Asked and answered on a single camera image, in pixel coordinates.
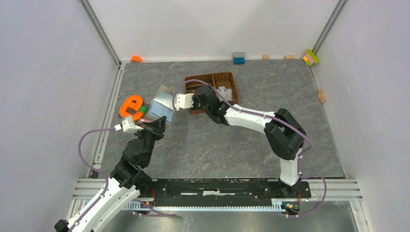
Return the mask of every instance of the open box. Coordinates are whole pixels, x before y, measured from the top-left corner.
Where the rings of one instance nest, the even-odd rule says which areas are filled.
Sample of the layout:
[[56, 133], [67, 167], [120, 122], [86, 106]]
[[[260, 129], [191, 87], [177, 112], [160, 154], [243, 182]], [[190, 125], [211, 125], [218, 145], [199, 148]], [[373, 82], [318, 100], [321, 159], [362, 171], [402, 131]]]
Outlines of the open box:
[[[239, 94], [236, 88], [236, 82], [234, 75], [232, 72], [219, 72], [219, 73], [211, 73], [211, 74], [203, 74], [197, 76], [188, 76], [185, 77], [185, 81], [198, 79], [201, 81], [205, 81], [210, 84], [213, 88], [218, 88], [225, 86], [225, 88], [232, 89], [232, 100], [229, 101], [231, 104], [238, 104], [239, 101]], [[186, 93], [195, 93], [195, 90], [204, 84], [200, 82], [189, 82], [185, 84], [185, 92]], [[191, 110], [188, 109], [188, 113], [190, 114], [199, 114], [202, 113], [202, 110]]]

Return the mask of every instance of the white wall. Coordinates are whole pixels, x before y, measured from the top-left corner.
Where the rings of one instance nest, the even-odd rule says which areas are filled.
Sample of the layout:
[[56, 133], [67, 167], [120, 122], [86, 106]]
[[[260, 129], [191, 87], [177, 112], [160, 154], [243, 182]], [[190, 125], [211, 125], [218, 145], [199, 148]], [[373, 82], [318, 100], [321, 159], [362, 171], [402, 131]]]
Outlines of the white wall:
[[121, 60], [302, 57], [337, 0], [90, 0]]
[[377, 232], [410, 225], [409, 8], [404, 0], [348, 1], [313, 69]]
[[85, 177], [77, 143], [101, 126], [116, 66], [77, 0], [1, 1], [0, 38], [0, 231], [51, 232]]

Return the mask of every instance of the purple cable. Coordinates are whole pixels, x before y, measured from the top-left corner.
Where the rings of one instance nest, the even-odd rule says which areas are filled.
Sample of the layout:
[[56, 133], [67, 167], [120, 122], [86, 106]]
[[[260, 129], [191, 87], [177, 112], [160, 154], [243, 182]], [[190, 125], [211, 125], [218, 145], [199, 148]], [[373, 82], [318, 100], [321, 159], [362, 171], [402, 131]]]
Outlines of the purple cable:
[[155, 210], [154, 208], [152, 208], [151, 206], [145, 204], [145, 202], [140, 201], [138, 199], [134, 199], [133, 202], [139, 202], [140, 204], [142, 204], [143, 206], [147, 207], [148, 209], [150, 209], [152, 212], [156, 213], [156, 215], [153, 214], [142, 214], [141, 216], [143, 217], [168, 217], [168, 218], [175, 218], [177, 217], [176, 214], [164, 214], [161, 213], [160, 211]]
[[[82, 161], [87, 167], [89, 167], [91, 170], [96, 171], [96, 172], [98, 172], [99, 174], [101, 174], [101, 175], [104, 176], [104, 179], [105, 179], [105, 187], [104, 187], [104, 190], [102, 191], [101, 195], [104, 195], [105, 192], [107, 191], [107, 187], [108, 187], [108, 176], [107, 176], [107, 174], [106, 174], [105, 172], [103, 172], [103, 171], [101, 171], [101, 170], [99, 170], [99, 169], [96, 169], [96, 168], [94, 168], [93, 166], [91, 166], [91, 165], [89, 165], [89, 164], [87, 163], [87, 161], [84, 159], [83, 155], [81, 154], [81, 144], [82, 144], [84, 138], [85, 138], [87, 135], [89, 135], [89, 134], [91, 134], [91, 133], [93, 133], [93, 132], [101, 132], [101, 131], [109, 131], [109, 130], [110, 130], [110, 131], [115, 131], [116, 129], [115, 129], [114, 127], [112, 127], [112, 128], [108, 128], [108, 129], [90, 130], [90, 131], [88, 131], [87, 133], [85, 133], [85, 134], [81, 137], [80, 141], [78, 142], [78, 155], [80, 156], [81, 161]], [[98, 203], [98, 201], [101, 199], [101, 195], [83, 212], [82, 215], [80, 215], [80, 216], [78, 217], [78, 219], [77, 219], [75, 222], [80, 223], [81, 219], [83, 219], [83, 217], [95, 206], [95, 204]], [[76, 226], [76, 224], [74, 223], [73, 226], [71, 226], [71, 228], [68, 229], [68, 232], [71, 232], [71, 231], [75, 228], [75, 226]]]
[[[312, 142], [312, 140], [311, 140], [310, 138], [308, 138], [306, 135], [304, 135], [300, 130], [298, 130], [298, 129], [296, 129], [294, 126], [290, 125], [289, 123], [287, 123], [287, 122], [285, 122], [285, 121], [283, 121], [283, 120], [281, 120], [281, 119], [279, 119], [279, 118], [270, 116], [270, 115], [263, 115], [263, 114], [260, 114], [260, 113], [257, 113], [257, 112], [252, 112], [252, 111], [242, 110], [242, 109], [236, 108], [235, 106], [233, 106], [232, 104], [230, 104], [230, 103], [228, 102], [228, 100], [226, 100], [226, 98], [224, 98], [224, 97], [223, 97], [218, 91], [216, 91], [216, 89], [214, 89], [210, 84], [208, 84], [208, 83], [205, 82], [205, 81], [198, 80], [198, 79], [192, 79], [192, 80], [184, 81], [184, 82], [182, 82], [182, 83], [176, 88], [175, 93], [172, 95], [172, 106], [173, 106], [174, 110], [176, 109], [176, 108], [175, 108], [175, 96], [177, 95], [179, 89], [180, 89], [183, 85], [185, 85], [186, 83], [193, 82], [193, 81], [202, 83], [202, 84], [207, 85], [207, 86], [210, 86], [210, 87], [212, 88], [212, 90], [214, 90], [214, 92], [215, 92], [226, 104], [228, 104], [229, 107], [231, 107], [232, 109], [234, 109], [234, 110], [236, 110], [236, 111], [239, 111], [240, 113], [246, 113], [246, 114], [250, 114], [250, 115], [261, 116], [261, 117], [263, 117], [263, 118], [267, 117], [267, 118], [269, 118], [269, 119], [272, 119], [272, 120], [275, 120], [275, 121], [281, 123], [282, 125], [288, 127], [289, 129], [293, 130], [294, 132], [296, 132], [298, 135], [300, 135], [303, 139], [305, 139], [305, 140], [309, 143], [309, 146], [299, 154], [299, 156], [297, 157], [297, 159], [300, 158], [300, 157], [301, 157], [303, 154], [305, 154], [307, 151], [309, 151], [310, 149], [313, 148], [313, 142]], [[297, 163], [297, 170], [298, 170], [298, 173], [301, 173], [300, 162]], [[303, 216], [303, 215], [307, 215], [307, 214], [313, 213], [313, 212], [315, 212], [316, 210], [318, 210], [318, 209], [320, 208], [320, 206], [323, 204], [324, 199], [325, 199], [325, 197], [326, 197], [327, 185], [326, 185], [326, 180], [325, 180], [324, 177], [322, 177], [322, 176], [316, 175], [316, 176], [302, 177], [301, 175], [299, 175], [299, 177], [300, 177], [301, 179], [309, 179], [309, 178], [318, 177], [318, 178], [320, 178], [320, 179], [323, 180], [323, 184], [324, 184], [324, 194], [323, 194], [322, 200], [320, 201], [320, 203], [319, 203], [314, 209], [312, 209], [312, 210], [310, 210], [310, 211], [308, 211], [308, 212], [305, 212], [305, 213], [300, 214], [300, 216]]]

